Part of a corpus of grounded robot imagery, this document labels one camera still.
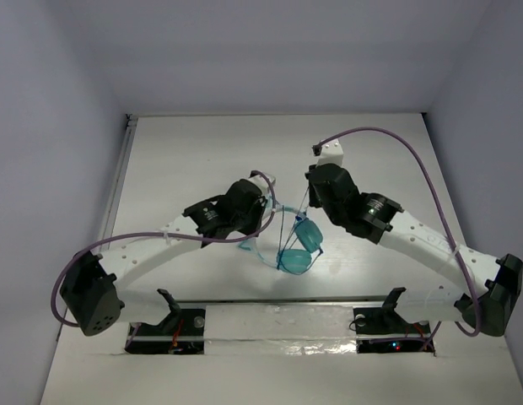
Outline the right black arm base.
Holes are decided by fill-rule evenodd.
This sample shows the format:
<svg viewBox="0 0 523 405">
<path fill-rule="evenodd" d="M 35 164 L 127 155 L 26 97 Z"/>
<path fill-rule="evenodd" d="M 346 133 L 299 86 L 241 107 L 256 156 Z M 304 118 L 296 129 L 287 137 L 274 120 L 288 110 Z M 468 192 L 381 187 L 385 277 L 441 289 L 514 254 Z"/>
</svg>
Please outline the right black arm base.
<svg viewBox="0 0 523 405">
<path fill-rule="evenodd" d="M 356 334 L 359 354 L 435 353 L 427 321 L 408 323 L 380 307 L 355 308 L 348 329 Z"/>
</svg>

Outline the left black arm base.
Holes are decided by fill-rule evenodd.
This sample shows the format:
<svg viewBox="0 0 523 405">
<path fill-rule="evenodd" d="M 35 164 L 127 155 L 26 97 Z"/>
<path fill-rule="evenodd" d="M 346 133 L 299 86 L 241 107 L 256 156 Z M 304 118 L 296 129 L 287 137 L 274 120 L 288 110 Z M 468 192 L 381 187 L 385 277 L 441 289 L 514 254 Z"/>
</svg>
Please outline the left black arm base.
<svg viewBox="0 0 523 405">
<path fill-rule="evenodd" d="M 204 308 L 185 308 L 168 331 L 146 323 L 131 324 L 124 349 L 128 354 L 140 355 L 204 354 L 205 317 Z"/>
</svg>

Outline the teal cat-ear headphones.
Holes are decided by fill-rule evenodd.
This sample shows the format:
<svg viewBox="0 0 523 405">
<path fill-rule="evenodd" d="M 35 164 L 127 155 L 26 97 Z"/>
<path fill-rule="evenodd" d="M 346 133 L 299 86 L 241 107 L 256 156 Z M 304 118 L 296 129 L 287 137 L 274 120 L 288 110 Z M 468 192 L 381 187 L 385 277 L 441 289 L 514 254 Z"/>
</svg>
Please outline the teal cat-ear headphones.
<svg viewBox="0 0 523 405">
<path fill-rule="evenodd" d="M 278 203 L 274 213 L 281 219 L 281 225 L 286 214 L 292 214 L 294 217 L 290 235 L 285 241 L 279 240 L 274 258 L 266 258 L 258 250 L 254 238 L 242 241 L 237 247 L 241 251 L 254 255 L 264 265 L 280 272 L 292 275 L 307 273 L 323 253 L 321 246 L 324 240 L 323 234 L 317 224 L 308 217 L 306 211 Z"/>
</svg>

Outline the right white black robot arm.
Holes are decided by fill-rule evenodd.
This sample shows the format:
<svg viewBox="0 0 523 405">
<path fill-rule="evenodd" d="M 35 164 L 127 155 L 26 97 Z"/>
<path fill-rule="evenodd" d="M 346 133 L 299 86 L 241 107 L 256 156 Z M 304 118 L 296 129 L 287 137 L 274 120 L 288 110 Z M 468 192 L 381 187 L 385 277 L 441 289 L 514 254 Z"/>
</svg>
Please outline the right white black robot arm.
<svg viewBox="0 0 523 405">
<path fill-rule="evenodd" d="M 348 171 L 338 165 L 311 165 L 305 177 L 309 205 L 322 208 L 332 224 L 399 252 L 453 284 L 452 289 L 425 292 L 394 288 L 381 307 L 384 327 L 399 332 L 409 323 L 454 321 L 491 337 L 504 335 L 522 288 L 519 257 L 491 256 L 450 243 L 397 202 L 360 192 Z"/>
</svg>

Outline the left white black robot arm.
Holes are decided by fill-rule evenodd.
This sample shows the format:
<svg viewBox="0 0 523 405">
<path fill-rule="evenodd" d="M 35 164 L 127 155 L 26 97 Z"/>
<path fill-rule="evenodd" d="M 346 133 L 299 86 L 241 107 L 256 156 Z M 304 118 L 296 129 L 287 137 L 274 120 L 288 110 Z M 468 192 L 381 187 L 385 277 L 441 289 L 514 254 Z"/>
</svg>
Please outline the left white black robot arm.
<svg viewBox="0 0 523 405">
<path fill-rule="evenodd" d="M 83 248 L 63 268 L 51 293 L 51 312 L 64 326 L 92 337 L 118 322 L 124 292 L 136 280 L 181 255 L 211 244 L 257 237 L 272 222 L 275 178 L 258 170 L 222 195 L 185 208 L 158 231 L 116 235 Z"/>
</svg>

